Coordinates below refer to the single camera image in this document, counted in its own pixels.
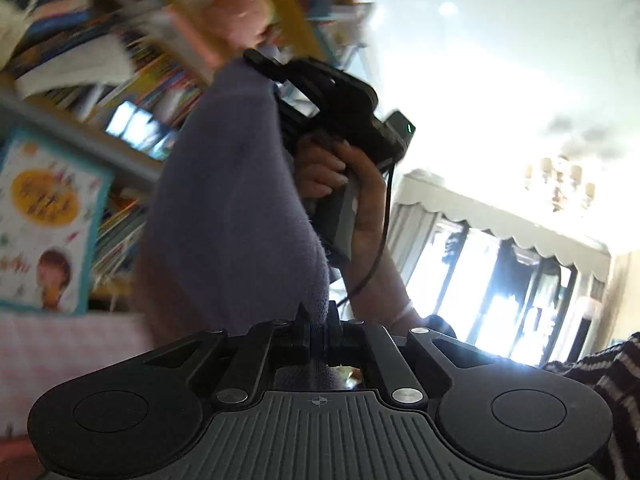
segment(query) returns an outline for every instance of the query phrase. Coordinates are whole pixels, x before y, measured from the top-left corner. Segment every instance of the gingham cloth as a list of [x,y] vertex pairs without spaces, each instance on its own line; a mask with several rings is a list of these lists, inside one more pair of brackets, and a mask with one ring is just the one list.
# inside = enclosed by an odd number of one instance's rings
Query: gingham cloth
[[27,433],[29,410],[47,390],[151,347],[133,314],[0,313],[0,439]]

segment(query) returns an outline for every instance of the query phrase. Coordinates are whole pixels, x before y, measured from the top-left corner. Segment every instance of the ribbed gray panel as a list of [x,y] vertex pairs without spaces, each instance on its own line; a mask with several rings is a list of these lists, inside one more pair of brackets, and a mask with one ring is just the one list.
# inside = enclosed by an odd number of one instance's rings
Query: ribbed gray panel
[[[267,392],[249,410],[217,415],[190,453],[140,480],[498,478],[508,476],[460,460],[423,416],[390,410],[373,392]],[[584,470],[567,478],[600,477]]]

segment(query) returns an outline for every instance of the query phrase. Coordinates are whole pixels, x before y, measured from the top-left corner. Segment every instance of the teal book border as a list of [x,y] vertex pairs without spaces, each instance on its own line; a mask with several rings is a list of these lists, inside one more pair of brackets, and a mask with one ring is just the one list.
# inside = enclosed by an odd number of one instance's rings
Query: teal book border
[[14,312],[37,312],[43,315],[50,316],[77,316],[81,314],[85,314],[87,311],[88,301],[89,301],[89,293],[91,289],[91,261],[92,261],[92,249],[95,249],[95,243],[98,239],[98,227],[100,224],[100,218],[102,210],[104,209],[104,204],[107,200],[107,193],[109,188],[111,187],[111,182],[113,181],[113,173],[111,171],[106,170],[101,167],[99,164],[94,164],[93,162],[89,162],[84,158],[77,156],[71,150],[65,149],[64,147],[58,145],[50,139],[47,139],[43,136],[32,134],[31,132],[26,131],[23,128],[15,128],[12,132],[7,136],[6,142],[0,151],[0,171],[4,168],[4,162],[6,161],[6,155],[8,153],[9,147],[16,140],[32,140],[37,144],[43,146],[48,152],[54,153],[58,156],[64,156],[68,160],[72,161],[73,164],[83,168],[84,170],[95,173],[96,176],[101,177],[102,185],[100,186],[100,190],[98,191],[96,202],[95,202],[95,212],[94,218],[92,219],[92,223],[89,227],[89,235],[86,240],[86,245],[84,246],[84,259],[82,260],[82,271],[80,272],[80,289],[78,294],[78,304],[76,304],[76,309],[73,312],[65,313],[65,312],[56,312],[56,313],[46,313],[41,309],[31,306],[28,303],[21,303],[20,301],[9,301],[0,299],[0,307],[9,307]]

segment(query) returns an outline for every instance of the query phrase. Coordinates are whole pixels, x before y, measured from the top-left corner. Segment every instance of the brown hair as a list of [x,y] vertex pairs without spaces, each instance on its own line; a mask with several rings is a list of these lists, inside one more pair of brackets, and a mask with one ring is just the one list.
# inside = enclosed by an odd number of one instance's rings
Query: brown hair
[[62,286],[66,288],[66,286],[71,281],[71,266],[69,265],[69,261],[66,259],[66,256],[63,253],[54,249],[44,251],[40,259],[38,260],[38,265],[40,264],[55,266],[62,270],[65,275]]

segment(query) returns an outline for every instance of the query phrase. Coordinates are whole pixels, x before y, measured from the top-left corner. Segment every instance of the ceiling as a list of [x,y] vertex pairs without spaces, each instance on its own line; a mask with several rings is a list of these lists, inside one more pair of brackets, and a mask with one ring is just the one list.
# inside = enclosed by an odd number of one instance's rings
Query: ceiling
[[[640,248],[640,0],[376,2],[367,49],[383,111],[417,133],[404,172],[619,253]],[[596,182],[583,217],[523,191],[565,154]]]

